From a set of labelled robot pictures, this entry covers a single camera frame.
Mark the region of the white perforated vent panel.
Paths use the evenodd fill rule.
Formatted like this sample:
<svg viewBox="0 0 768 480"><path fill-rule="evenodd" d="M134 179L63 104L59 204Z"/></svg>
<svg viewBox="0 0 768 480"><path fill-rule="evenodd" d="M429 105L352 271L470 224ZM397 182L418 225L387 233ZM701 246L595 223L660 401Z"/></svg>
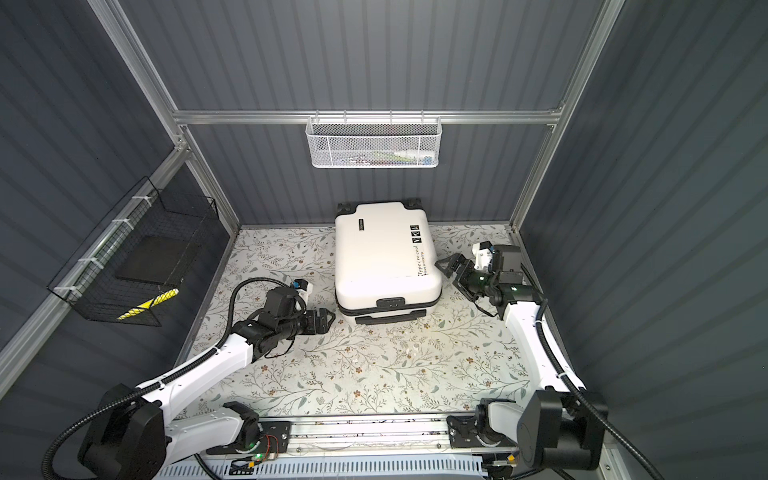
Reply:
<svg viewBox="0 0 768 480"><path fill-rule="evenodd" d="M485 479L482 459L472 455L281 458L249 466L243 460L207 459L221 479Z"/></svg>

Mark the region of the yellow black striped item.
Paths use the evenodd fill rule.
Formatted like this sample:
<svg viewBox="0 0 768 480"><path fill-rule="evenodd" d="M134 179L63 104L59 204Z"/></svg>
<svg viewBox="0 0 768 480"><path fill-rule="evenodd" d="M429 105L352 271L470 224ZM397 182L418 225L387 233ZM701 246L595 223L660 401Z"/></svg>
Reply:
<svg viewBox="0 0 768 480"><path fill-rule="evenodd" d="M161 304L161 303L163 303L165 301L168 301L168 300L172 299L173 297L175 297L178 294L179 294L179 289L178 288L174 288L174 289L168 290L168 291L166 291L166 292L164 292L164 293L162 293L162 294L160 294L160 295L158 295L158 296L156 296L156 297L154 297L154 298L152 298L152 299L150 299L150 300L148 300L148 301L146 301L146 302L144 302L144 303L142 303L142 304L140 304L140 305L138 305L136 307L131 308L130 310L128 310L127 312L125 312L124 314L119 316L117 318L117 320L118 321L126 320L128 318L132 318L132 317L138 316L138 315L140 315L142 313L145 313L147 311L150 311L156 305L159 305L159 304Z"/></svg>

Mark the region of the aluminium mounting rail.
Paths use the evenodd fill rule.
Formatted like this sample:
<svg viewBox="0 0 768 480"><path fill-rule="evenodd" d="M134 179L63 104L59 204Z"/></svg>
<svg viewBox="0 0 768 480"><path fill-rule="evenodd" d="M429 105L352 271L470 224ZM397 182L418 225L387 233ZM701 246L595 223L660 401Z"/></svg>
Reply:
<svg viewBox="0 0 768 480"><path fill-rule="evenodd" d="M511 402L481 404L474 415L440 418L402 415L366 419L325 419L262 423L259 416L237 402L207 415L166 423L160 414L130 422L120 445L121 465L164 466L207 450L242 456L297 452L292 438L304 436L322 444L352 443L371 448L375 443L403 450L413 443L429 448L446 437L451 449L503 449L532 468L596 469L606 426L586 410L566 418L560 399L544 391L539 400L520 409Z"/></svg>

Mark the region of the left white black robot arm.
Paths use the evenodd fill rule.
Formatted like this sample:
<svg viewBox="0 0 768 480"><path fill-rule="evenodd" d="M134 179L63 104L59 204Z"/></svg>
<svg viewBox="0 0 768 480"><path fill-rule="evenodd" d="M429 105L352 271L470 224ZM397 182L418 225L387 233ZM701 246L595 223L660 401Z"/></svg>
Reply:
<svg viewBox="0 0 768 480"><path fill-rule="evenodd" d="M209 414L181 419L199 395L230 374L265 357L280 341L323 335L335 321L325 308L300 312L274 330L257 315L233 325L214 347L140 386L138 398L91 421L78 461L99 479L151 479L162 468L211 448L225 448L262 460L277 445L264 433L258 414L229 401Z"/></svg>

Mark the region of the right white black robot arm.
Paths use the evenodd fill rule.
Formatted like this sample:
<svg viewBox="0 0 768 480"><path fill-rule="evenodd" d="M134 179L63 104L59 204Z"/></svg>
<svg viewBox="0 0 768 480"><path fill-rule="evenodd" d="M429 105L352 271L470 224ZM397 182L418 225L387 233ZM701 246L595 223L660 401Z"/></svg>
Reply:
<svg viewBox="0 0 768 480"><path fill-rule="evenodd" d="M607 405L567 365L546 325L543 293L524 282L519 249L482 243L473 259L454 254L435 265L465 298L485 297L496 308L518 342L530 380L517 400L483 399L473 416L449 416L452 447L511 446L534 469L596 469Z"/></svg>

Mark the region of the black hard-shell suitcase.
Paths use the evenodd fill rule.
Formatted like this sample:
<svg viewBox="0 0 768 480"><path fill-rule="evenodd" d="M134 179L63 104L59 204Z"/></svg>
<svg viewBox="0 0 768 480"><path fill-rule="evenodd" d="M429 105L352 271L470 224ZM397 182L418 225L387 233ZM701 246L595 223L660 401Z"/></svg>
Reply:
<svg viewBox="0 0 768 480"><path fill-rule="evenodd" d="M338 205L334 292L344 320L386 325L430 316L443 286L436 261L419 198Z"/></svg>

